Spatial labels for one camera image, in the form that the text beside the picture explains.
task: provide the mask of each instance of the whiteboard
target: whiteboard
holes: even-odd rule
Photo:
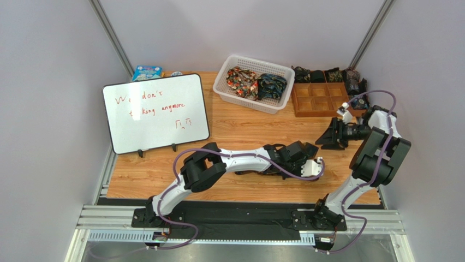
[[[109,85],[103,97],[117,154],[210,136],[198,74]]]

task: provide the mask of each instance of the white plastic basket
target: white plastic basket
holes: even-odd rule
[[[257,73],[257,76],[261,74],[275,74],[286,78],[288,85],[284,90],[281,99],[278,101],[272,98],[264,98],[262,100],[254,101],[251,98],[242,98],[236,95],[231,87],[226,82],[226,77],[229,69],[239,66],[241,69],[250,69]],[[288,103],[292,87],[294,85],[295,73],[291,68],[284,67],[282,65],[272,64],[252,58],[232,55],[228,57],[224,62],[221,70],[216,77],[213,84],[213,91],[218,93],[222,100],[237,105],[246,106],[248,108],[256,109],[265,113],[276,114],[278,110],[286,107]]]

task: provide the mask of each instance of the wooden table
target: wooden table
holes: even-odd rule
[[[275,115],[224,102],[212,89],[217,73],[198,74],[204,88],[210,138],[179,145],[178,152],[173,152],[169,146],[146,151],[144,158],[140,158],[137,153],[119,155],[107,193],[108,198],[145,199],[160,193],[175,179],[172,162],[185,149],[202,147],[213,141],[218,147],[229,150],[251,150],[266,144],[289,145],[297,140],[313,144],[330,123],[330,117],[296,118],[291,99],[286,108]],[[326,171],[315,182],[294,178],[282,180],[280,176],[229,173],[223,175],[209,190],[191,194],[187,199],[314,203],[333,192],[350,175],[349,163],[360,144],[359,141],[351,141],[345,151],[319,150],[317,156],[325,159]],[[182,161],[179,161],[177,169],[181,166]],[[377,191],[365,193],[356,203],[379,205]]]

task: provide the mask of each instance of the whiteboard frame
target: whiteboard frame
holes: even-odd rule
[[[147,79],[147,80],[142,80],[142,81],[137,81],[137,82],[145,82],[145,81],[157,81],[157,80],[161,80],[161,79],[164,79],[166,80],[167,78],[178,78],[178,77],[183,77],[183,76],[187,76],[187,75],[197,75],[200,79],[200,90],[202,91],[202,100],[204,102],[204,110],[205,110],[205,118],[207,119],[207,130],[208,130],[208,136],[207,138],[205,139],[199,139],[199,140],[193,140],[193,141],[190,141],[190,142],[184,142],[184,143],[180,143],[180,144],[174,144],[175,146],[177,145],[183,145],[183,144],[187,144],[187,143],[192,143],[192,142],[198,142],[198,141],[204,141],[204,140],[208,140],[210,138],[210,125],[208,124],[208,115],[207,115],[207,107],[205,105],[205,96],[204,96],[204,86],[202,85],[202,77],[200,77],[199,74],[197,73],[191,73],[191,74],[185,74],[185,75],[176,75],[176,76],[168,76],[168,77],[165,77],[165,78],[157,78],[157,79]],[[104,97],[104,93],[103,93],[103,89],[105,89],[106,87],[108,86],[117,86],[117,85],[126,85],[126,84],[131,84],[133,82],[129,82],[129,83],[117,83],[117,84],[111,84],[111,85],[105,85],[103,88],[102,88],[102,100],[103,100],[103,105],[105,107],[105,114],[106,114],[106,124],[108,126],[108,131],[110,132],[110,140],[111,140],[111,150],[117,154],[117,155],[120,155],[120,154],[129,154],[129,153],[134,153],[134,152],[138,152],[138,151],[131,151],[131,152],[125,152],[125,153],[116,153],[115,152],[115,147],[113,145],[113,136],[111,134],[111,128],[110,128],[110,121],[108,120],[108,111],[106,109],[106,104],[105,104],[105,97]],[[148,151],[148,150],[152,150],[152,149],[156,149],[156,148],[162,148],[162,147],[167,147],[167,146],[172,146],[173,144],[170,144],[170,145],[166,145],[166,146],[158,146],[158,147],[150,147],[150,148],[147,148],[147,149],[144,149],[143,151]]]

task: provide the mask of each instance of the red handwriting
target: red handwriting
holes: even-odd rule
[[[124,97],[124,98],[123,98],[123,97],[120,97],[120,98],[118,98],[118,99],[115,98],[116,104],[119,105],[121,102],[124,102],[125,99],[126,99],[126,97]]]
[[[150,93],[150,94],[146,94],[145,91],[144,91],[144,94],[142,95],[142,99],[148,99],[148,98],[155,98],[157,97],[158,94],[159,96],[162,96],[162,91],[158,92],[158,90],[155,91],[155,93]]]
[[[162,110],[170,110],[170,112],[173,112],[173,108],[183,108],[183,107],[185,107],[184,104],[173,104],[173,105],[162,107]]]
[[[145,108],[142,108],[142,114],[143,114],[143,115],[148,115],[148,114],[153,114],[153,115],[155,115],[155,109],[145,109]]]
[[[177,128],[185,129],[185,127],[182,126],[181,120],[176,120],[175,123],[176,123],[176,129]],[[190,121],[190,118],[186,118],[186,124],[189,126],[192,126],[192,122]]]

